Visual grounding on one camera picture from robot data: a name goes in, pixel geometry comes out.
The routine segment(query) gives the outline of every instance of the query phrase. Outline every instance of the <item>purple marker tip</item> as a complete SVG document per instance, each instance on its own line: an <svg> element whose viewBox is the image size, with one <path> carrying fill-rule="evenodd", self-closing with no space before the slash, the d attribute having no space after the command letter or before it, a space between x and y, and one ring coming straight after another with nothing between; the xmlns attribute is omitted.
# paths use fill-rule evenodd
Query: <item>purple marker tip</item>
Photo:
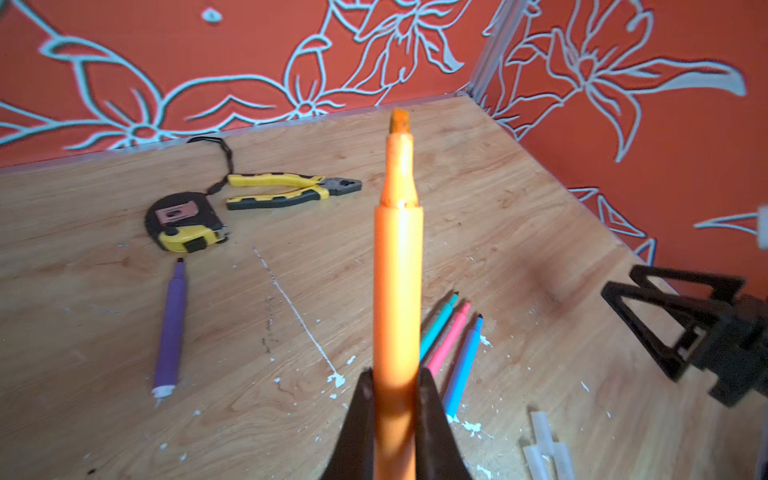
<svg viewBox="0 0 768 480"><path fill-rule="evenodd" d="M152 395L156 399L169 396L178 383L179 362L181 361L181 337L184 334L184 312L187 309L187 276L184 259L176 261L174 277L168 283L165 296L163 330L160 334L160 348L157 351L157 365L154 369Z"/></svg>

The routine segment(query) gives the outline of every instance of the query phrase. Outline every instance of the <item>orange marker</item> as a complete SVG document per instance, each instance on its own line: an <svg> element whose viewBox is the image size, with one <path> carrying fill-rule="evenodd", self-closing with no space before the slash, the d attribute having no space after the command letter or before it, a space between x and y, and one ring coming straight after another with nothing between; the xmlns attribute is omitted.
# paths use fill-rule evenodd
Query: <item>orange marker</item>
<svg viewBox="0 0 768 480"><path fill-rule="evenodd" d="M392 113L373 241L374 480L414 480L424 211L413 183L408 114Z"/></svg>

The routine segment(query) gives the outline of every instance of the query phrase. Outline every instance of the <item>yellow and black pliers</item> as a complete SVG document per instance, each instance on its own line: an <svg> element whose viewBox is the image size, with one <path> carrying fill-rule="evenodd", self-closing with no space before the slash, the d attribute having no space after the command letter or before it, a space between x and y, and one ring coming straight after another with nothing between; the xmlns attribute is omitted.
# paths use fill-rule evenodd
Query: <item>yellow and black pliers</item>
<svg viewBox="0 0 768 480"><path fill-rule="evenodd" d="M244 195L227 198L228 210L250 208L278 208L303 204L310 200L325 200L331 195L344 195L362 189L362 181L320 175L284 174L229 174L227 183L233 187L296 187L284 194Z"/></svg>

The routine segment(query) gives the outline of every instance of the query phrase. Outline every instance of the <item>pink marker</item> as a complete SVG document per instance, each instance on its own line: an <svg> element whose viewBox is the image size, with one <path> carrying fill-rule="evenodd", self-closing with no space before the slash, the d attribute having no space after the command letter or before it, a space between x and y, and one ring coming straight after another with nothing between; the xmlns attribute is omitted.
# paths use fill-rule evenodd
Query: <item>pink marker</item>
<svg viewBox="0 0 768 480"><path fill-rule="evenodd" d="M432 354L432 358L429 360L427 368L432 372L432 376L437 376L437 372L440 371L442 363L445 361L448 352L451 351L453 344L456 343L458 336L462 333L464 325L467 323L467 313L472 308L470 302L464 302L462 308L458 312L454 312L451 317L451 329L448 331L448 335L445 336L445 340L438 345L435 353Z"/></svg>

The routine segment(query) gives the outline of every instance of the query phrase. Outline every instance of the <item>wood grain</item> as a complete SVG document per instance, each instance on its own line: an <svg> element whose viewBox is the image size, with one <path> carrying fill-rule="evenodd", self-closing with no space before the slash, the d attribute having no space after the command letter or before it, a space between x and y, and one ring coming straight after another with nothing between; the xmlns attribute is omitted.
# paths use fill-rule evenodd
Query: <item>wood grain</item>
<svg viewBox="0 0 768 480"><path fill-rule="evenodd" d="M493 344L478 352L458 417L494 438L452 426L472 474L485 480L480 464L528 478L528 410L542 409L579 478L749 478L763 399L728 410L706 394L711 374L668 381L600 297L636 257L468 98L407 110L425 208L424 314L459 290ZM220 150L0 172L0 477L319 477L371 364L388 120L381 111L227 139L238 171L359 178L363 191L265 211L225 210L231 188L213 198L233 234L187 258L182 380L157 408L149 392L175 257L147 237L143 215L220 178ZM346 376L341 388L254 247ZM645 313L673 332L663 313Z"/></svg>

